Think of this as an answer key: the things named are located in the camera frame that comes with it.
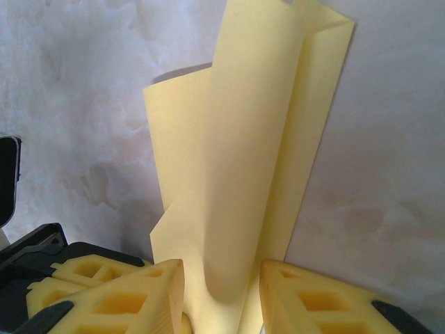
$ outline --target yellow paper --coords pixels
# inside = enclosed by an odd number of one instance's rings
[[[259,332],[259,263],[285,256],[352,29],[315,1],[229,0],[212,68],[145,89],[154,258],[184,260],[195,333]]]

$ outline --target textured white wall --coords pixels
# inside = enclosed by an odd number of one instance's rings
[[[287,260],[445,332],[445,4],[325,0],[357,20]],[[0,0],[0,131],[23,138],[14,241],[42,223],[151,257],[141,90],[211,61],[225,0]]]

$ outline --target folded paper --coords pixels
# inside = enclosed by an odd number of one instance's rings
[[[258,333],[259,267],[283,260],[353,22],[311,0],[229,0],[213,65],[144,90],[195,334]]]

